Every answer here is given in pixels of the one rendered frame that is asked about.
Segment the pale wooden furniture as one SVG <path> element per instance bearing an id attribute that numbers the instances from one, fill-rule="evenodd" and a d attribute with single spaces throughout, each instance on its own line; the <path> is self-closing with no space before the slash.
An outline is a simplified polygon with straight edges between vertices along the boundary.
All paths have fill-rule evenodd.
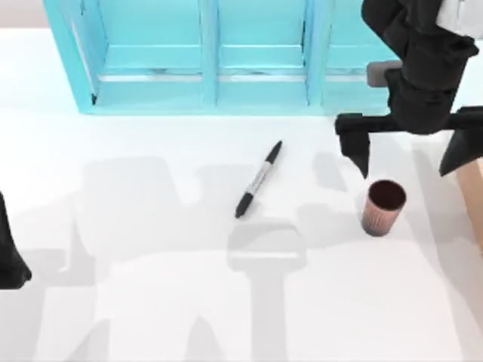
<path id="1" fill-rule="evenodd" d="M 475 242 L 483 255 L 483 158 L 460 167 L 456 175 Z"/>

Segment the pale grey rounded box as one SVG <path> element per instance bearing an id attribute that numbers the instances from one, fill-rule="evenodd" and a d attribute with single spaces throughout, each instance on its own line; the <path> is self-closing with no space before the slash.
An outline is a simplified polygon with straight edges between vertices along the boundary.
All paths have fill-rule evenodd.
<path id="1" fill-rule="evenodd" d="M 386 60 L 370 62 L 366 68 L 367 84 L 369 87 L 387 87 L 385 73 L 389 70 L 400 69 L 400 60 Z"/>

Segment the pink cup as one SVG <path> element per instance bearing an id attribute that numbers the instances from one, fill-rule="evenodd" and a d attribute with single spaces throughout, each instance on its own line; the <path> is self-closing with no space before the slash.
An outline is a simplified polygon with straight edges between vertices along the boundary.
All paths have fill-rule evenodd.
<path id="1" fill-rule="evenodd" d="M 407 201 L 405 189 L 390 179 L 381 179 L 368 189 L 361 226 L 374 237 L 383 237 L 392 229 Z"/>

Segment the black marker pen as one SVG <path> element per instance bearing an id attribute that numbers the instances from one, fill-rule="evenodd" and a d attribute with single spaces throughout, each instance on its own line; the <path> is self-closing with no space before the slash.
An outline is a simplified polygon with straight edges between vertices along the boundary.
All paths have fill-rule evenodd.
<path id="1" fill-rule="evenodd" d="M 256 195 L 257 191 L 263 184 L 263 181 L 267 177 L 268 173 L 272 169 L 276 158 L 278 157 L 279 152 L 281 151 L 283 145 L 283 141 L 279 140 L 270 150 L 269 154 L 265 157 L 260 169 L 257 171 L 254 179 L 245 189 L 243 196 L 241 197 L 240 201 L 238 202 L 235 208 L 235 218 L 239 219 L 245 215 L 248 211 L 254 196 Z"/>

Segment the light blue rack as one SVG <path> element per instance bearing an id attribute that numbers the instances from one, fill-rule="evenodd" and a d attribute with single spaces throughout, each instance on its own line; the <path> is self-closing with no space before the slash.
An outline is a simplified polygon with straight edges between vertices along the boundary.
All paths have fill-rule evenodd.
<path id="1" fill-rule="evenodd" d="M 42 0 L 78 110 L 381 114 L 363 0 Z"/>

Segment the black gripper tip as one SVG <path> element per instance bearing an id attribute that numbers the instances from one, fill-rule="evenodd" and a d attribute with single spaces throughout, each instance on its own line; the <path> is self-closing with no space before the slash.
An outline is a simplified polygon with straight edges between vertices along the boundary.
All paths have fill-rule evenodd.
<path id="1" fill-rule="evenodd" d="M 0 192 L 0 290 L 18 290 L 32 279 L 11 234 L 5 199 Z"/>

